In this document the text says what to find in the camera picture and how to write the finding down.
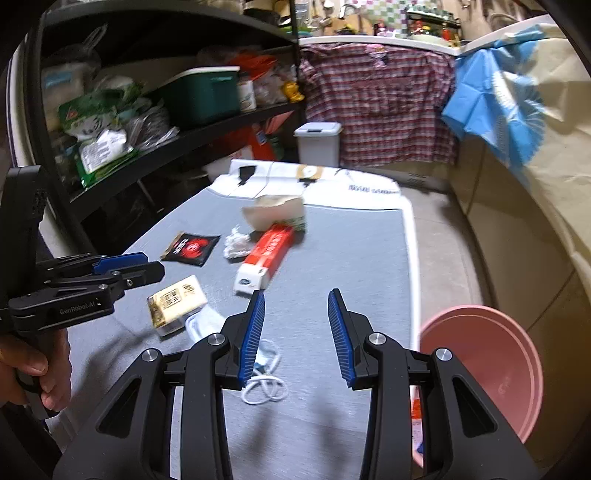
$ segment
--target toothpaste box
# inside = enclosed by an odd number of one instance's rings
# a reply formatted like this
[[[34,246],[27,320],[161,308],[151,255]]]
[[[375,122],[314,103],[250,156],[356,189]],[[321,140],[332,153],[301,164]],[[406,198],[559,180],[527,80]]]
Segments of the toothpaste box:
[[[265,290],[293,241],[293,227],[273,225],[238,268],[234,290],[252,294]]]

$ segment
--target table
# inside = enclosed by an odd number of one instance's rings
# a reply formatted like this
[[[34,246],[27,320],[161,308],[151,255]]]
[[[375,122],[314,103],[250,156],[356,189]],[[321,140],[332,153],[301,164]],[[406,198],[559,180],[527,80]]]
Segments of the table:
[[[240,166],[253,164],[255,174],[238,186]],[[302,174],[317,179],[306,186],[297,178]],[[261,336],[281,348],[275,374],[287,382],[290,395],[278,403],[249,406],[239,392],[224,391],[234,478],[358,478],[370,392],[347,389],[340,376],[328,293],[340,288],[349,310],[367,315],[376,331],[405,348],[417,349],[418,260],[412,208],[397,184],[336,168],[235,160],[227,176],[168,214],[128,249],[143,251],[152,261],[180,231],[222,235],[201,268],[165,262],[162,282],[128,290],[115,314],[70,329],[74,394],[71,406],[51,425],[61,444],[144,349],[167,354],[191,347],[183,330],[164,339],[154,333],[149,295],[194,274],[209,304],[223,316],[245,311],[248,298],[232,290],[239,262],[223,258],[223,237],[236,225],[248,232],[241,207],[260,194],[279,191],[302,194],[306,201],[307,231],[265,292]],[[178,388],[171,441],[171,476],[176,478],[181,395]]]

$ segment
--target face mask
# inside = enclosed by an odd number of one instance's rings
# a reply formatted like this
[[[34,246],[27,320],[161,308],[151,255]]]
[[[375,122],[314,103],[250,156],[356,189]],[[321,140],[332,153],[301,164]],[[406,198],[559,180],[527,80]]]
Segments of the face mask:
[[[185,328],[193,343],[222,331],[226,319],[206,304],[197,313],[191,315],[185,322]],[[249,405],[260,405],[268,401],[281,401],[289,394],[287,384],[272,375],[281,360],[279,346],[271,340],[261,339],[256,351],[255,366],[252,377],[242,390],[241,399]],[[249,393],[257,386],[261,387],[263,397],[259,400],[249,400]]]

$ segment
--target trash bin lid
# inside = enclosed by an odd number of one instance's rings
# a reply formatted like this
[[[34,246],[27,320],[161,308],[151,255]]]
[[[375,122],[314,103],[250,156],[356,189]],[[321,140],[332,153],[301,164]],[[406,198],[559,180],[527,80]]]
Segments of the trash bin lid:
[[[343,127],[337,122],[310,122],[294,131],[295,137],[334,137]]]

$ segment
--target plaid shirt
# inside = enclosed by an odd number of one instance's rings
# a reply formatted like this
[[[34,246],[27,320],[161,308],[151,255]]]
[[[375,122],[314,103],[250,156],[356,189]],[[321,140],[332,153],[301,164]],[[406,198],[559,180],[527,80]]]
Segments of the plaid shirt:
[[[343,125],[340,164],[454,163],[457,139],[440,120],[455,89],[449,55],[378,44],[301,50],[309,122]]]

